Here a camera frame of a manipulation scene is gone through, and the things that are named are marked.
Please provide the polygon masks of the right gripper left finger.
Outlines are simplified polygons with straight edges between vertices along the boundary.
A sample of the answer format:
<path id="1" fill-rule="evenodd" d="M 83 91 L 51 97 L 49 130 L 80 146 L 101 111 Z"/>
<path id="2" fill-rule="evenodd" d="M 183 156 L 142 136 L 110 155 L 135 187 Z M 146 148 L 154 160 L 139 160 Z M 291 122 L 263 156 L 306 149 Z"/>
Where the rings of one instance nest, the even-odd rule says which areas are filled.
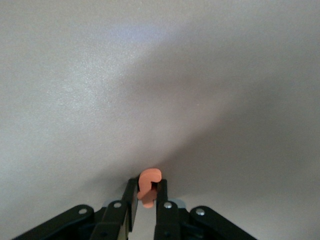
<path id="1" fill-rule="evenodd" d="M 16 240 L 127 240 L 138 206 L 138 179 L 128 180 L 122 198 L 94 211 L 76 205 L 15 237 Z"/>

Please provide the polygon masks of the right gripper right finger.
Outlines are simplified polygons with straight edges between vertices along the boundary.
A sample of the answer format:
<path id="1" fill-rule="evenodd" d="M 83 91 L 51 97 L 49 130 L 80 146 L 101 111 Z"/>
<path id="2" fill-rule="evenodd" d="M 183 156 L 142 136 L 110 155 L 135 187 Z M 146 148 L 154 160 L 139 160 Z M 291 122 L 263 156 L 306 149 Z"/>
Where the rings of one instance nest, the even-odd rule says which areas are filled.
<path id="1" fill-rule="evenodd" d="M 188 211 L 168 198 L 168 182 L 157 184 L 155 240 L 254 240 L 227 218 L 200 205 Z"/>

